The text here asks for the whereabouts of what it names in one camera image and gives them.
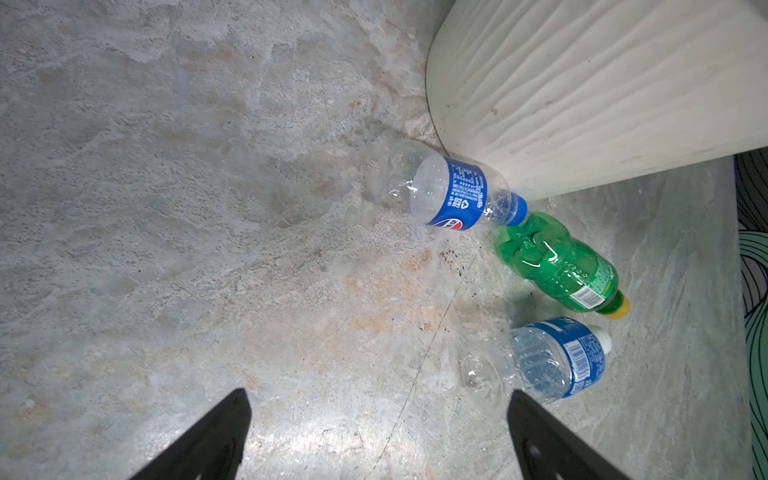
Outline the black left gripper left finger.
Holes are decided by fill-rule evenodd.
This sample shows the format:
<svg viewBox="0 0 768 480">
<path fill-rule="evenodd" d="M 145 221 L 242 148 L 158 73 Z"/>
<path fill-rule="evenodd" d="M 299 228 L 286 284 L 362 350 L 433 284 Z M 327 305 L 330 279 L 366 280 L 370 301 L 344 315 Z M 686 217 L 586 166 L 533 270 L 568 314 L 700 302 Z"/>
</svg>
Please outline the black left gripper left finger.
<svg viewBox="0 0 768 480">
<path fill-rule="evenodd" d="M 246 390 L 233 390 L 132 479 L 235 479 L 251 418 Z"/>
</svg>

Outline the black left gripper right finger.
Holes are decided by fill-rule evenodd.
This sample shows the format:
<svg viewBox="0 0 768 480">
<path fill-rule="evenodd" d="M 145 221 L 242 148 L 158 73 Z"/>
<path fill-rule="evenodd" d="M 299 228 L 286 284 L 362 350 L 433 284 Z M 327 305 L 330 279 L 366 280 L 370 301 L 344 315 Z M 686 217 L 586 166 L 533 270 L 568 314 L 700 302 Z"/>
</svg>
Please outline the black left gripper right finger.
<svg viewBox="0 0 768 480">
<path fill-rule="evenodd" d="M 507 423 L 525 479 L 628 480 L 522 390 L 511 395 Z"/>
</svg>

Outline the green bottle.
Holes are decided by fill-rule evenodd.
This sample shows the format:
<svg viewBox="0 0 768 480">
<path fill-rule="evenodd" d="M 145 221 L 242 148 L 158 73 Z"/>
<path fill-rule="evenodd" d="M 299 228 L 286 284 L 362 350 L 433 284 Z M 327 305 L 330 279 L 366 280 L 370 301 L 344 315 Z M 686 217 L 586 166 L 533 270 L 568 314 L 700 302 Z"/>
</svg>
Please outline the green bottle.
<svg viewBox="0 0 768 480">
<path fill-rule="evenodd" d="M 620 289 L 615 266 L 553 216 L 532 212 L 517 226 L 498 228 L 492 242 L 515 274 L 565 308 L 610 319 L 629 313 L 630 301 Z"/>
</svg>

